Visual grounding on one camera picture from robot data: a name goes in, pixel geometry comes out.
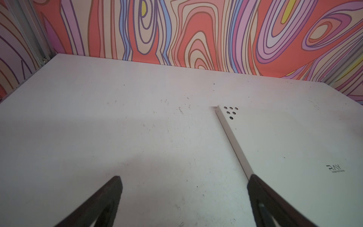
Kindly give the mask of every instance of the white tabletop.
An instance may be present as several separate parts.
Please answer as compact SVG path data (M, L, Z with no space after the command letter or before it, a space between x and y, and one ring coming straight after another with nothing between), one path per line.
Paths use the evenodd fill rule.
M323 83L58 54L0 104L2 225L53 226L120 175L114 226L255 226L221 103L363 155L363 107Z

